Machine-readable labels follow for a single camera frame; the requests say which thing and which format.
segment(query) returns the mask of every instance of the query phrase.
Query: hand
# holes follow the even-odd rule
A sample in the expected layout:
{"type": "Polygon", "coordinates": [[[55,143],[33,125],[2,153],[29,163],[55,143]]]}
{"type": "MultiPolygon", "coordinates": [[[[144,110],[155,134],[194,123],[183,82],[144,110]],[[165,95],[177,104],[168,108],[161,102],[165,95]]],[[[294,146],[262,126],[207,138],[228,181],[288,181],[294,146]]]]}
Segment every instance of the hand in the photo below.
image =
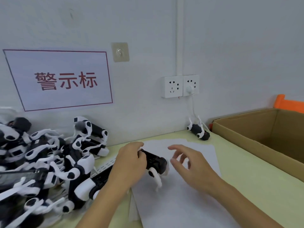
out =
{"type": "Polygon", "coordinates": [[[109,183],[128,190],[141,179],[147,167],[146,154],[137,153],[142,146],[143,142],[131,142],[120,148],[108,178],[109,183]]]}
{"type": "Polygon", "coordinates": [[[176,149],[170,162],[185,182],[198,191],[212,194],[222,179],[214,172],[202,153],[183,145],[171,145],[168,149],[176,149]],[[186,157],[189,159],[188,170],[182,165],[186,157]]]}

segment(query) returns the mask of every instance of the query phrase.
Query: red border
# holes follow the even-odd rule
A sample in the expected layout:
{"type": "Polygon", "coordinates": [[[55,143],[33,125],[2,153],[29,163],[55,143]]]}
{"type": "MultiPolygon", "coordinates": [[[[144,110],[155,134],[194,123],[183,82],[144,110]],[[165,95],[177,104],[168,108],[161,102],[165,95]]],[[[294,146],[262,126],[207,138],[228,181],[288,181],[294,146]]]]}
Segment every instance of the red border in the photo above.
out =
{"type": "Polygon", "coordinates": [[[42,49],[42,50],[39,50],[39,49],[3,49],[2,51],[3,51],[4,55],[5,55],[5,59],[6,59],[7,65],[9,66],[11,76],[12,76],[12,78],[13,78],[13,81],[14,81],[15,87],[16,87],[17,92],[18,92],[18,96],[19,96],[19,98],[20,98],[20,101],[21,101],[22,107],[23,107],[23,109],[24,109],[24,111],[25,111],[25,112],[29,112],[29,111],[39,111],[39,110],[48,110],[48,109],[71,108],[71,107],[80,107],[80,106],[90,106],[90,105],[102,105],[102,104],[110,104],[110,103],[113,103],[113,97],[112,97],[112,88],[111,88],[111,81],[110,81],[110,72],[109,72],[109,64],[108,64],[108,56],[107,56],[107,52],[106,52],[106,51],[43,50],[43,49],[42,49]],[[12,73],[12,70],[11,70],[10,65],[9,65],[9,61],[7,60],[7,57],[6,57],[5,51],[45,51],[45,52],[83,52],[83,53],[105,53],[105,57],[106,57],[106,59],[107,59],[108,77],[109,77],[109,84],[110,84],[110,92],[111,92],[111,100],[112,100],[112,102],[107,102],[107,103],[97,103],[97,104],[89,104],[89,105],[65,106],[65,107],[47,108],[47,109],[25,110],[24,105],[23,105],[23,102],[22,102],[22,99],[21,99],[21,96],[20,96],[20,93],[19,93],[19,91],[18,91],[18,88],[17,88],[16,82],[15,82],[15,79],[14,79],[14,76],[13,76],[13,73],[12,73]]]}

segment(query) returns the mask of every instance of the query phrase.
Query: light green table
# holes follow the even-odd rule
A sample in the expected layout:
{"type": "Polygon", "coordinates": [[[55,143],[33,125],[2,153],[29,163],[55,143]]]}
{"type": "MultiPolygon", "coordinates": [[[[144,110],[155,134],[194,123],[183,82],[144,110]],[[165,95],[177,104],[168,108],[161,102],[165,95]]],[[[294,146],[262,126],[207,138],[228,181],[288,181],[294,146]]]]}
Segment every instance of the light green table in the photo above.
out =
{"type": "MultiPolygon", "coordinates": [[[[187,130],[143,139],[184,138],[190,142],[212,144],[215,147],[222,178],[285,228],[304,227],[304,183],[252,155],[244,149],[211,133],[208,141],[200,141],[187,130]]],[[[109,147],[108,157],[96,161],[96,166],[114,157],[125,144],[109,147]]],[[[128,222],[131,193],[118,207],[110,228],[142,227],[141,222],[128,222]]],[[[56,228],[74,228],[80,217],[56,224],[56,228]]]]}

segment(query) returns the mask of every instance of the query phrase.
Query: white power socket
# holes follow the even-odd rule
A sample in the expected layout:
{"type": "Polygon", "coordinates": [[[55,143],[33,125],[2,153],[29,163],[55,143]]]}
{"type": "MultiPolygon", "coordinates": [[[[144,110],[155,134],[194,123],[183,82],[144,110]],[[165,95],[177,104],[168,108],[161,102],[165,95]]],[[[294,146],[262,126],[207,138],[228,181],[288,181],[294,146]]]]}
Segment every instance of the white power socket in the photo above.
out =
{"type": "Polygon", "coordinates": [[[163,98],[173,98],[182,96],[183,76],[162,77],[161,95],[163,98]]]}
{"type": "Polygon", "coordinates": [[[199,75],[187,75],[183,76],[183,96],[188,96],[191,93],[187,91],[187,87],[192,86],[193,87],[193,94],[199,93],[199,75]]]}

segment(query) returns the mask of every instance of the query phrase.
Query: stack of paper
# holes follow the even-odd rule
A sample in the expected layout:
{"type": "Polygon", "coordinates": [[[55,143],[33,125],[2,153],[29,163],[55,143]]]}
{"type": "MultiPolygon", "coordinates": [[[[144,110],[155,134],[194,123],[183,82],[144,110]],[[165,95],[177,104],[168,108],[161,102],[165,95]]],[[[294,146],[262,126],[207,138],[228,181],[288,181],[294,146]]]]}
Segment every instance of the stack of paper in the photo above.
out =
{"type": "MultiPolygon", "coordinates": [[[[174,150],[167,147],[182,144],[200,151],[212,169],[221,176],[214,146],[187,142],[185,139],[150,140],[143,149],[170,160],[174,150]]],[[[155,191],[154,179],[146,173],[132,187],[129,221],[141,219],[144,228],[152,227],[239,227],[232,216],[212,197],[192,189],[169,163],[168,176],[155,191]]]]}

